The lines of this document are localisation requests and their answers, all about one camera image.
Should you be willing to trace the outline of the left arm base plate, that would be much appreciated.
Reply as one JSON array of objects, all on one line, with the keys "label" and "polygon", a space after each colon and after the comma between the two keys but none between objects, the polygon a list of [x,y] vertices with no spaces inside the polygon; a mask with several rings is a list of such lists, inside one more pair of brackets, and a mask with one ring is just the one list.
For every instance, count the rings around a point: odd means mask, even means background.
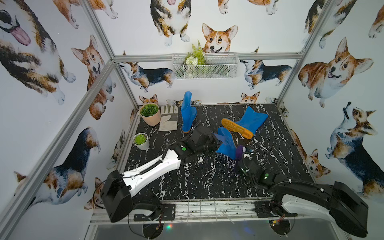
[{"label": "left arm base plate", "polygon": [[132,213],[134,214],[134,222],[173,221],[176,217],[176,205],[144,204],[144,209],[134,209]]}]

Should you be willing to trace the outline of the blue rubber boot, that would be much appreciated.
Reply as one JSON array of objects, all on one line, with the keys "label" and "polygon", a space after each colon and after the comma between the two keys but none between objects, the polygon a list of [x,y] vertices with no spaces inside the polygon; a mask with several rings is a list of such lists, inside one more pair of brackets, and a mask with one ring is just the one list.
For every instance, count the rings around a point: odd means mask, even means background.
[{"label": "blue rubber boot", "polygon": [[239,121],[234,122],[224,118],[221,120],[221,124],[227,130],[239,133],[242,137],[250,140],[267,118],[267,114],[257,113],[251,107],[247,107]]},{"label": "blue rubber boot", "polygon": [[197,109],[192,106],[192,93],[190,91],[185,92],[181,114],[183,119],[182,132],[187,134],[190,132],[193,121],[197,116]]},{"label": "blue rubber boot", "polygon": [[237,147],[231,132],[224,127],[219,127],[215,137],[221,142],[221,145],[217,149],[216,153],[225,155],[232,160],[237,160]]}]

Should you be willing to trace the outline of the blue rubber boot back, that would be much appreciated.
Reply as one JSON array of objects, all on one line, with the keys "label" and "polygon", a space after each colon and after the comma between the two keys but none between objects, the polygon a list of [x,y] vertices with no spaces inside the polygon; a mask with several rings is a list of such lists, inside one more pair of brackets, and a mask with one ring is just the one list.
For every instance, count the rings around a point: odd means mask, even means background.
[{"label": "blue rubber boot back", "polygon": [[250,140],[267,118],[267,114],[257,113],[251,107],[247,107],[239,121],[234,122],[224,118],[221,120],[221,124],[227,130],[239,133],[242,137]]}]

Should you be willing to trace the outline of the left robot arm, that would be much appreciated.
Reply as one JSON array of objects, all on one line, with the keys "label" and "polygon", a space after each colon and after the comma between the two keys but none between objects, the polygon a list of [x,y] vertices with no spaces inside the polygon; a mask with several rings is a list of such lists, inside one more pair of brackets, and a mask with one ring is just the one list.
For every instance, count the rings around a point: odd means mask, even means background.
[{"label": "left robot arm", "polygon": [[177,170],[194,156],[215,153],[224,146],[226,137],[212,133],[204,126],[191,130],[184,138],[168,144],[162,155],[130,171],[111,172],[104,182],[100,197],[111,223],[117,223],[130,214],[142,215],[149,221],[159,219],[163,204],[155,196],[136,198],[144,187],[162,175]]}]

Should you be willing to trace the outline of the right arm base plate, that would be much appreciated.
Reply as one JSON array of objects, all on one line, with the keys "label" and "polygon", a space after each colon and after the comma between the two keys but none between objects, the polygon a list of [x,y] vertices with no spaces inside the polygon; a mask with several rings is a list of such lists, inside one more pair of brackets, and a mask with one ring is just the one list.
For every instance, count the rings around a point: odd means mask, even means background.
[{"label": "right arm base plate", "polygon": [[297,217],[297,213],[287,212],[282,205],[282,202],[275,201],[256,201],[254,202],[255,212],[258,218],[272,218],[272,217]]}]

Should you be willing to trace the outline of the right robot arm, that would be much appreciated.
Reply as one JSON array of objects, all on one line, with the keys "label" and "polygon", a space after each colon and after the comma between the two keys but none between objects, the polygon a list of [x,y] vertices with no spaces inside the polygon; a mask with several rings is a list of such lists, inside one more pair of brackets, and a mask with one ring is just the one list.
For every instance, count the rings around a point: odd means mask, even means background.
[{"label": "right robot arm", "polygon": [[245,176],[253,187],[273,196],[268,203],[255,205],[258,217],[296,217],[298,210],[288,210],[283,206],[284,196],[289,195],[326,209],[343,231],[359,238],[368,235],[369,206],[347,185],[341,182],[322,185],[292,179],[264,169],[254,157],[255,153],[247,149],[235,151],[237,172]]}]

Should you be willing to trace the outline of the purple cloth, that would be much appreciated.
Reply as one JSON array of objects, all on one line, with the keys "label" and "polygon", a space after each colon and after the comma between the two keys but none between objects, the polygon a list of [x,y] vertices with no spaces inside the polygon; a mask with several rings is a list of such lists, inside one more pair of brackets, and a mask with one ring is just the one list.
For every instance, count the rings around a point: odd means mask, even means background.
[{"label": "purple cloth", "polygon": [[247,151],[247,147],[238,145],[235,152],[236,160],[239,161],[243,158],[243,153]]}]

